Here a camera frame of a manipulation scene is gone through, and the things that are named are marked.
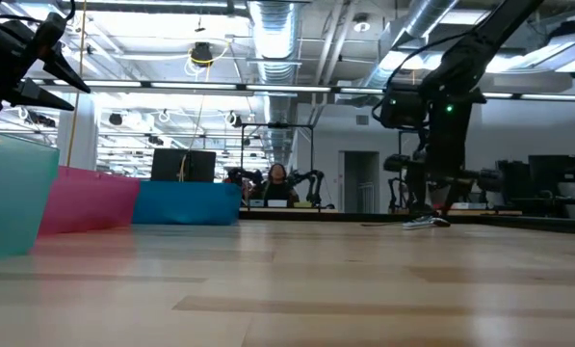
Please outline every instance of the ceiling duct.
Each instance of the ceiling duct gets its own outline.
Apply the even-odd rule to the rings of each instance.
[[[412,1],[407,15],[389,23],[385,28],[379,40],[378,62],[368,76],[362,80],[361,86],[383,88],[392,73],[391,67],[396,67],[400,63],[394,62],[398,56],[393,56],[392,50],[411,40],[421,39],[430,34],[457,3],[458,0]]]
[[[68,0],[57,3],[58,8],[67,13],[71,4]],[[250,18],[244,1],[75,1],[77,9],[88,12],[150,13],[150,14],[199,14],[225,15]]]
[[[253,39],[257,58],[275,59],[276,62],[258,64],[262,83],[292,85],[295,82],[296,66],[281,63],[291,60],[296,52],[299,7],[281,2],[252,2],[250,15],[255,26]],[[292,122],[291,99],[281,96],[264,96],[266,122]],[[284,131],[270,131],[275,162],[285,163],[291,144],[284,141]]]

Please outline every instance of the shoe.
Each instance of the shoe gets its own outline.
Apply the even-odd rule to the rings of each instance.
[[[449,227],[450,222],[433,216],[423,216],[413,221],[403,223],[404,229],[416,229],[424,227]]]

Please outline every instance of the pink bin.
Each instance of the pink bin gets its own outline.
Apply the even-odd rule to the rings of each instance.
[[[60,167],[49,192],[39,236],[127,227],[139,192],[137,178]]]

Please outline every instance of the teal box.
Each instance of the teal box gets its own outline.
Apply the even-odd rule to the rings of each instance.
[[[0,257],[35,244],[59,151],[0,134]]]

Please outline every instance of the blue box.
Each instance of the blue box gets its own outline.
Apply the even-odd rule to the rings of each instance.
[[[142,181],[133,224],[231,226],[242,191],[232,183]]]
[[[0,134],[0,257],[35,244],[59,151]]]

